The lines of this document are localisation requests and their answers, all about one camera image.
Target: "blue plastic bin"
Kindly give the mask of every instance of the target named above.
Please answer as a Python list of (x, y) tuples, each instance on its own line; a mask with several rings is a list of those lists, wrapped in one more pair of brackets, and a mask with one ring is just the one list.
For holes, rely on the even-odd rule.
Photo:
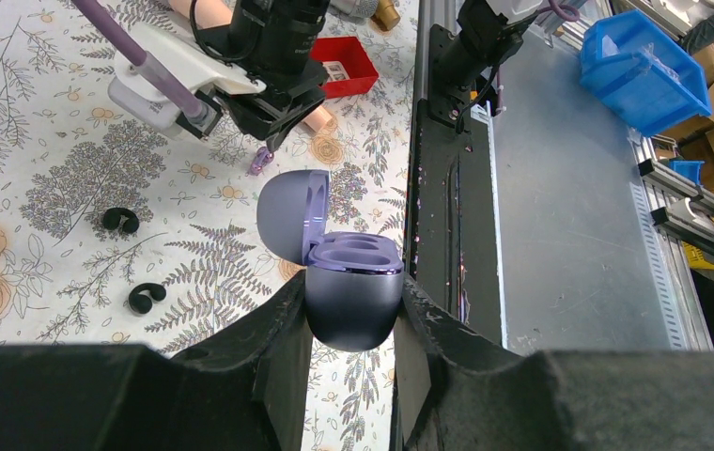
[(641, 11), (592, 25), (584, 34), (581, 62), (581, 85), (643, 136), (711, 115), (700, 65)]
[(670, 160), (667, 166), (676, 171), (681, 176), (695, 182), (700, 183), (700, 166), (705, 162), (697, 162), (694, 160)]

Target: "black ear clip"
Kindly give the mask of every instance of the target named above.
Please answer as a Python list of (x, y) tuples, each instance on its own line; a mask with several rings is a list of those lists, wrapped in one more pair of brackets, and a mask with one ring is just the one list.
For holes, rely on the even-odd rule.
[(106, 230), (115, 230), (119, 227), (122, 217), (127, 218), (122, 225), (122, 232), (135, 233), (138, 230), (138, 217), (128, 209), (109, 209), (102, 215), (102, 226)]
[[(149, 292), (149, 296), (141, 294), (144, 291)], [(152, 302), (159, 302), (166, 299), (166, 288), (160, 284), (141, 284), (131, 291), (128, 296), (128, 305), (135, 313), (145, 315), (152, 310)]]

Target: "red box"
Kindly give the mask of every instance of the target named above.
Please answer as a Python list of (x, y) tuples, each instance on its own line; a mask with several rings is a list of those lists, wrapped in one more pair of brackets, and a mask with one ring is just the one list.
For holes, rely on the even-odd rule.
[(324, 84), (327, 99), (365, 94), (380, 78), (363, 44), (354, 36), (318, 38), (310, 56), (321, 63), (339, 62), (349, 76), (348, 80)]

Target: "yellow basket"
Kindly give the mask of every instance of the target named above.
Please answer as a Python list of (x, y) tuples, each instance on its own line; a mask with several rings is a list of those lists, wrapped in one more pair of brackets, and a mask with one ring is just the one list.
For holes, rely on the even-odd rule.
[(693, 270), (714, 270), (714, 263), (706, 259), (703, 251), (685, 242), (683, 243), (683, 249), (686, 251), (686, 258), (689, 261), (690, 268)]

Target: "earbud case lid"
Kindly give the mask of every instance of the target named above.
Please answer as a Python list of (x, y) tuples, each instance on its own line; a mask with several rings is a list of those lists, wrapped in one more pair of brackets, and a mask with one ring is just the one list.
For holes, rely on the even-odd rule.
[(257, 200), (257, 233), (277, 256), (306, 266), (323, 241), (329, 208), (329, 172), (289, 171), (266, 183)]

